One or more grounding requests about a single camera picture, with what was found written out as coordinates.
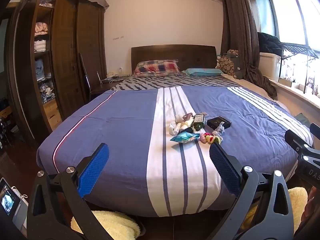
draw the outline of plaid pillow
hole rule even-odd
[[[133,76],[136,77],[163,77],[179,76],[178,60],[155,60],[140,62]]]

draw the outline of curtain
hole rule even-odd
[[[244,79],[263,88],[276,99],[276,89],[258,69],[260,60],[257,27],[249,0],[222,0],[223,32],[221,55],[229,49],[239,51],[244,69]]]

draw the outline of blue bedspread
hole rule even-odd
[[[233,196],[210,161],[210,145],[170,141],[175,114],[190,112],[231,121],[221,146],[259,172],[278,169],[285,177],[291,172],[297,154],[284,141],[287,129],[313,144],[305,126],[245,88],[120,90],[105,92],[67,118],[39,147],[38,165],[49,174],[62,172],[104,142],[110,158],[88,201],[140,216],[229,208]]]

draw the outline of window sill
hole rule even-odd
[[[280,84],[279,82],[274,81],[274,80],[270,80],[270,82],[273,85],[275,85],[276,87],[278,87],[282,90],[286,90],[294,97],[301,99],[302,101],[307,103],[309,106],[314,108],[316,111],[320,112],[320,98],[319,97],[312,95],[312,94],[304,94],[303,91],[301,91],[297,88],[291,88],[291,87],[285,86],[285,85]]]

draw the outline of red stripe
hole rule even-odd
[[[57,154],[57,151],[60,147],[60,145],[63,143],[63,141],[70,135],[70,133],[76,129],[76,127],[86,118],[88,117],[90,114],[92,114],[95,110],[97,110],[104,102],[106,102],[109,98],[111,98],[111,96],[115,93],[113,92],[106,100],[104,100],[103,102],[101,102],[95,109],[93,109],[89,114],[85,115],[84,117],[82,117],[82,119],[74,126],[70,129],[70,131],[62,138],[62,140],[59,142],[59,144],[57,145],[57,147],[55,148],[54,152],[53,152],[53,156],[52,156],[52,160],[53,160],[53,164],[57,170],[57,172],[59,173],[59,170],[58,170],[58,167],[56,165],[56,162],[55,162],[55,157],[56,157],[56,154]]]

